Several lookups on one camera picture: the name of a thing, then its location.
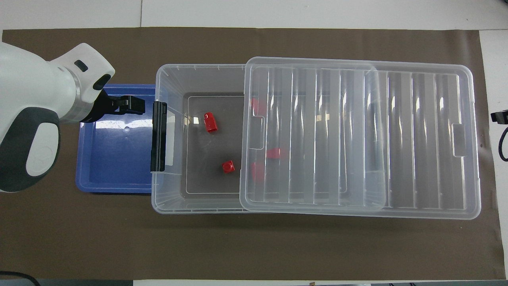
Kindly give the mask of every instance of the blue tray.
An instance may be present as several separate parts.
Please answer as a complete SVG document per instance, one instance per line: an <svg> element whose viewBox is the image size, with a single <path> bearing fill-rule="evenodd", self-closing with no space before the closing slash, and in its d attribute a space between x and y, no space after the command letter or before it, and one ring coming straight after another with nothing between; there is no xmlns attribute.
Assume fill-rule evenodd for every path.
<svg viewBox="0 0 508 286"><path fill-rule="evenodd" d="M145 100L145 114L104 115L79 128L76 185L84 192L151 193L153 84L107 84L111 96Z"/></svg>

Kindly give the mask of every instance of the transparent lid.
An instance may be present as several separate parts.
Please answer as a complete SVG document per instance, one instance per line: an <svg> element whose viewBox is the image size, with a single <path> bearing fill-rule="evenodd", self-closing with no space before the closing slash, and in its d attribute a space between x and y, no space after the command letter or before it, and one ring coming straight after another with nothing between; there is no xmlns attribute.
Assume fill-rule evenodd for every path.
<svg viewBox="0 0 508 286"><path fill-rule="evenodd" d="M240 202L251 211L471 219L471 72L458 65L252 58Z"/></svg>

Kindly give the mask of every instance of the brown paper surface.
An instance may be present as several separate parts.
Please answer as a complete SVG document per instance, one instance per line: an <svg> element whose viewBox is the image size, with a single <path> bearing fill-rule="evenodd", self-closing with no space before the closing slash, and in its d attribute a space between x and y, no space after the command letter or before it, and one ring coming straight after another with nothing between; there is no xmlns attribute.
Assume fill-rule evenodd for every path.
<svg viewBox="0 0 508 286"><path fill-rule="evenodd" d="M293 214L160 215L149 196L75 185L78 124L37 185L0 194L0 269L40 278L504 279L478 31L253 28L6 30L46 60L86 42L111 83L154 83L166 63L289 56L461 64L473 73L482 211L474 220Z"/></svg>

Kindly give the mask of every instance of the red plastic part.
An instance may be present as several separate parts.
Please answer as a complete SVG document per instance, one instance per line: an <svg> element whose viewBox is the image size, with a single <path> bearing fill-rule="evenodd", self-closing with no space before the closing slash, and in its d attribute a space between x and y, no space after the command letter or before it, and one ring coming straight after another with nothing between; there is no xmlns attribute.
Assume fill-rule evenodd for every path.
<svg viewBox="0 0 508 286"><path fill-rule="evenodd" d="M266 102L259 102L256 98L250 100L252 106L252 113L254 116L265 116L266 115Z"/></svg>
<svg viewBox="0 0 508 286"><path fill-rule="evenodd" d="M217 122L215 122L215 117L211 112L205 113L205 128L208 133L218 130Z"/></svg>
<svg viewBox="0 0 508 286"><path fill-rule="evenodd" d="M266 158L280 159L280 148L272 148L272 149L266 150Z"/></svg>
<svg viewBox="0 0 508 286"><path fill-rule="evenodd" d="M254 182L262 182L265 180L265 167L262 164L253 162L250 164L250 175Z"/></svg>
<svg viewBox="0 0 508 286"><path fill-rule="evenodd" d="M229 160L227 162L224 162L223 163L223 170L224 170L224 173L226 173L226 174L234 171L235 166L233 165L233 161Z"/></svg>

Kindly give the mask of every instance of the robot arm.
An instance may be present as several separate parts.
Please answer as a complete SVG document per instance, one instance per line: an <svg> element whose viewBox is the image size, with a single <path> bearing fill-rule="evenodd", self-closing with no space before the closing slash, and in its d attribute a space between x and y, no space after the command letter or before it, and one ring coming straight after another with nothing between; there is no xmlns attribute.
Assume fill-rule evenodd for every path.
<svg viewBox="0 0 508 286"><path fill-rule="evenodd" d="M114 73L87 44L47 62L0 43L0 191L22 190L48 173L58 155L60 123L144 113L141 99L103 91Z"/></svg>

